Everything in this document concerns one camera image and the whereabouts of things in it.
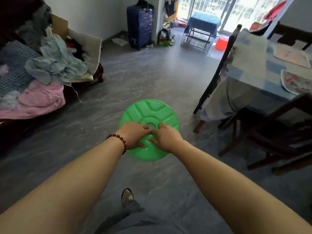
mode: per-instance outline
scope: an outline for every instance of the green plastic stool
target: green plastic stool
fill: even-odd
[[[122,115],[119,128],[125,121],[139,121],[140,124],[153,125],[155,129],[159,129],[159,122],[164,122],[178,131],[180,131],[179,119],[174,111],[165,103],[155,99],[144,99],[132,104]],[[146,145],[146,148],[137,148],[127,150],[132,156],[146,161],[154,161],[162,159],[168,155],[159,150],[153,143],[149,142],[149,138],[157,138],[155,135],[146,135],[141,142]]]

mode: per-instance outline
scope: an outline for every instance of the orange stool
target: orange stool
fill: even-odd
[[[226,37],[220,37],[219,40],[216,42],[216,49],[223,51],[227,48],[227,43],[229,42],[229,39]]]

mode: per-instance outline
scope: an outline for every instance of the foot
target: foot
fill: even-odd
[[[124,206],[124,204],[127,201],[133,200],[133,194],[129,188],[125,189],[121,195],[121,203]]]

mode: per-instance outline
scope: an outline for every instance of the suitcase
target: suitcase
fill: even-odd
[[[139,51],[152,43],[153,11],[137,5],[127,8],[128,40]]]

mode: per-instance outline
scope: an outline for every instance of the blue tablecloth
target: blue tablecloth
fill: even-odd
[[[221,19],[215,15],[195,12],[188,20],[184,33],[189,34],[192,28],[211,33],[216,38],[216,31],[221,25]]]
[[[203,120],[224,119],[245,107],[268,115],[296,97],[283,88],[281,71],[312,80],[312,69],[274,57],[277,44],[263,36],[240,32],[221,71],[224,81],[218,84],[201,111]],[[294,122],[298,118],[294,114],[285,120]]]

